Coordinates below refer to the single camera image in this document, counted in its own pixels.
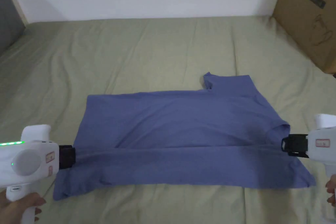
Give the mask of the person's right hand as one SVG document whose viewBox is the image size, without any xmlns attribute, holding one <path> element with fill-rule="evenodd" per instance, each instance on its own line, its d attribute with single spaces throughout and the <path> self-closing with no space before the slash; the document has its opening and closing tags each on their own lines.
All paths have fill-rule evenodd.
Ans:
<svg viewBox="0 0 336 224">
<path fill-rule="evenodd" d="M 333 207 L 336 207 L 336 175 L 332 175 L 330 180 L 325 185 L 327 193 L 331 194 L 327 199 L 327 203 L 331 204 Z"/>
</svg>

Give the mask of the person's left hand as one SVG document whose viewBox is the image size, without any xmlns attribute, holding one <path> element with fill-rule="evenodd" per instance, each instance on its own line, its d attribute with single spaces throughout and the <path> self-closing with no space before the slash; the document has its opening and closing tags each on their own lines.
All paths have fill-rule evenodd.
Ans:
<svg viewBox="0 0 336 224">
<path fill-rule="evenodd" d="M 38 193 L 31 193 L 17 201 L 9 201 L 6 198 L 6 191 L 0 193 L 0 223 L 1 224 L 20 224 L 24 212 L 32 208 L 34 210 L 34 221 L 38 221 L 36 216 L 42 212 L 39 208 L 46 203 Z"/>
</svg>

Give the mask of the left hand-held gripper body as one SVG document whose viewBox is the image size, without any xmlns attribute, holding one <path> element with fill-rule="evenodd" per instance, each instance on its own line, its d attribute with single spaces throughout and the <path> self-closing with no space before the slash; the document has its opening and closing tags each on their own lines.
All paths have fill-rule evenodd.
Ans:
<svg viewBox="0 0 336 224">
<path fill-rule="evenodd" d="M 0 144 L 0 187 L 6 191 L 9 201 L 38 193 L 42 179 L 75 164 L 75 148 L 51 141 L 50 131 L 49 125 L 27 126 L 20 140 Z M 24 212 L 20 224 L 33 223 L 34 210 L 29 208 Z"/>
</svg>

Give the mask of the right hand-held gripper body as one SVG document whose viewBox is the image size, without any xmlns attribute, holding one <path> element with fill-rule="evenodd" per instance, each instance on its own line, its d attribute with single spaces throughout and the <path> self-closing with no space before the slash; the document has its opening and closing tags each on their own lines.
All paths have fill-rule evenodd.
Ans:
<svg viewBox="0 0 336 224">
<path fill-rule="evenodd" d="M 309 134 L 290 134 L 281 149 L 289 156 L 309 158 L 324 165 L 327 177 L 336 174 L 336 116 L 317 114 L 316 129 Z"/>
</svg>

